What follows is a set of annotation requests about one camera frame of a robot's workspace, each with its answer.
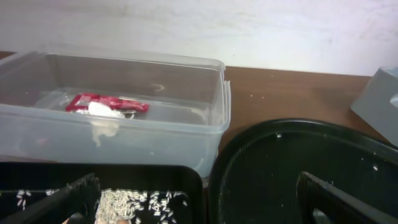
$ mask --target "pile of seeds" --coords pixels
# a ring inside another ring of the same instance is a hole
[[[156,217],[161,224],[177,223],[174,219],[174,212],[169,207],[170,199],[183,194],[182,192],[166,192],[161,194],[158,191],[149,194],[147,191],[137,190],[103,190],[101,200],[96,213],[96,224],[117,224],[121,220],[135,224],[141,224],[141,219],[136,216],[138,211],[147,210]]]

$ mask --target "brown wooden surface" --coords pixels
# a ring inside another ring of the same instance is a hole
[[[0,52],[0,58],[11,55]],[[231,81],[231,124],[220,149],[262,121],[310,118],[340,124],[385,140],[350,110],[370,77],[227,67]]]

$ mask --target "plastic bin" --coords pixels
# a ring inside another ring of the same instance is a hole
[[[137,119],[65,112],[80,92],[150,108]],[[0,60],[7,158],[183,165],[206,177],[230,113],[230,86],[217,60],[59,45]]]

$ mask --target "white wall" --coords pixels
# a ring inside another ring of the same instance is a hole
[[[398,65],[398,0],[0,2],[1,50],[45,42],[373,75],[380,66]]]

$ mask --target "black tray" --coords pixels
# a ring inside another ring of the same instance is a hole
[[[210,223],[301,223],[302,171],[398,218],[397,148],[321,121],[266,121],[236,136],[209,184]]]
[[[205,205],[200,176],[183,166],[99,165],[99,164],[39,164],[0,163],[0,190],[59,189],[84,175],[94,173],[101,189],[131,189],[147,191],[179,191],[188,197],[188,208],[173,208],[178,223],[205,222]],[[31,200],[44,195],[32,194]],[[15,194],[6,198],[0,209],[0,220],[16,212]],[[141,214],[142,223],[153,222],[151,215]]]

